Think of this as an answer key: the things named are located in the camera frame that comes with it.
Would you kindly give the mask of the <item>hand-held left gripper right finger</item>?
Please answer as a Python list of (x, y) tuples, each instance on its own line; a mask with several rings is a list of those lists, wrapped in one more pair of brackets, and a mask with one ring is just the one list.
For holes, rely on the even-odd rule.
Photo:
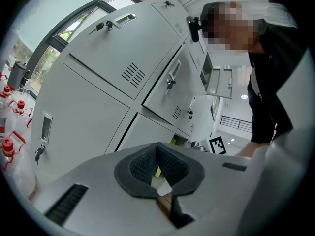
[(253, 157), (212, 154), (158, 143), (188, 163), (189, 173), (173, 185), (175, 228), (157, 236), (242, 236), (242, 217), (264, 168), (265, 153)]

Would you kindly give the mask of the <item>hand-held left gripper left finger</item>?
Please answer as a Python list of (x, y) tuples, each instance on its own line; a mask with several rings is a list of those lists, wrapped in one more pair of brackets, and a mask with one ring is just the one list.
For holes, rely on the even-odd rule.
[(150, 178), (156, 144), (98, 156), (50, 184), (35, 200), (49, 236), (167, 236), (175, 226)]

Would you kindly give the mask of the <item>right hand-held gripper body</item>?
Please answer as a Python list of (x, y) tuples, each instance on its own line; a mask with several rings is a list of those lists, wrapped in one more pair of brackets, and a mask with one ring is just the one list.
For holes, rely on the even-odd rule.
[(190, 148), (212, 154), (226, 154), (226, 149), (221, 136), (204, 139), (200, 142), (192, 142)]

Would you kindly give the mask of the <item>grey metal locker cabinet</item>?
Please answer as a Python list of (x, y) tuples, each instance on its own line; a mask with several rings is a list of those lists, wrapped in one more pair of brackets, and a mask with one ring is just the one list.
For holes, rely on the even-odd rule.
[(31, 133), (46, 186), (81, 163), (142, 144), (211, 137), (215, 75), (176, 0), (141, 2), (91, 24), (61, 52), (38, 94)]

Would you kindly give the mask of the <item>person's right forearm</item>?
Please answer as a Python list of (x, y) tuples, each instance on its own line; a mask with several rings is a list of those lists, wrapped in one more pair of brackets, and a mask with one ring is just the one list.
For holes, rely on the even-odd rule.
[(259, 144), (259, 143), (249, 142), (245, 145), (245, 147), (242, 150), (240, 150), (236, 154), (236, 156), (251, 158), (253, 156), (255, 150), (260, 146), (261, 146), (261, 144)]

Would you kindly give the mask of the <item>black metal railing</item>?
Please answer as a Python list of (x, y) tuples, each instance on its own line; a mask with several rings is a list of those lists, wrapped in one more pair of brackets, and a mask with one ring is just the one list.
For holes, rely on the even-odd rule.
[(221, 115), (220, 125), (227, 126), (227, 127), (234, 128), (234, 129), (248, 132), (248, 133), (252, 132), (251, 122), (237, 119), (237, 118), (228, 117), (228, 116)]

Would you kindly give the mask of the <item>yellow rubber gloves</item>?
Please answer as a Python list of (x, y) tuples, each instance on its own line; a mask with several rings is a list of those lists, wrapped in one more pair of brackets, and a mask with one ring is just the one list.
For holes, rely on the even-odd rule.
[(170, 143), (173, 145), (183, 146), (185, 142), (186, 142), (185, 138), (178, 135), (174, 135)]

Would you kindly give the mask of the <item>person in black shirt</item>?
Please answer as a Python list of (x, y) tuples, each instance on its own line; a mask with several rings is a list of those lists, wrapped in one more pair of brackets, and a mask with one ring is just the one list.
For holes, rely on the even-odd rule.
[(256, 23), (264, 52), (249, 53), (252, 73), (247, 90), (252, 109), (251, 141), (265, 144), (292, 129), (276, 93), (296, 69), (307, 45), (295, 27), (273, 25), (263, 19)]

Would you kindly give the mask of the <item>cluster of clear water jugs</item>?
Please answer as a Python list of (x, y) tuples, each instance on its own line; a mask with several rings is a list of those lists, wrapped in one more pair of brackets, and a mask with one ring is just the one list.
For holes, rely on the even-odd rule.
[(27, 107), (24, 98), (15, 95), (15, 89), (2, 81), (0, 73), (0, 170), (31, 201), (37, 191), (30, 154), (33, 108)]

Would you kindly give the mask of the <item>black cylindrical bin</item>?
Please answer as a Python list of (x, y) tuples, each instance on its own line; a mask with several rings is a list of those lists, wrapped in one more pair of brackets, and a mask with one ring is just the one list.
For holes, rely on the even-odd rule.
[(18, 90), (25, 85), (26, 81), (31, 77), (31, 75), (31, 71), (27, 69), (24, 62), (15, 61), (8, 77), (7, 84), (12, 89)]

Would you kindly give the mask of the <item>dark grey cap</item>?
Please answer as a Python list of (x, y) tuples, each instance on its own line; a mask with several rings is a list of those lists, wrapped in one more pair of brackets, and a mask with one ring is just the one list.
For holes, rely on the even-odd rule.
[(231, 1), (225, 1), (225, 2), (217, 1), (217, 2), (205, 4), (203, 6), (202, 12), (201, 12), (200, 17), (199, 17), (200, 22), (203, 22), (205, 20), (206, 16), (209, 13), (213, 12), (213, 10), (215, 8), (231, 7), (231, 4), (232, 4)]

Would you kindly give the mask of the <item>large glass window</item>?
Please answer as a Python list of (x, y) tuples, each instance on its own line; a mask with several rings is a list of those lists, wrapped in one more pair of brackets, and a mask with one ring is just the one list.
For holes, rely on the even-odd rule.
[(0, 73), (7, 77), (15, 62), (27, 67), (30, 98), (37, 99), (46, 72), (62, 49), (98, 18), (140, 0), (29, 0), (13, 20), (0, 45)]

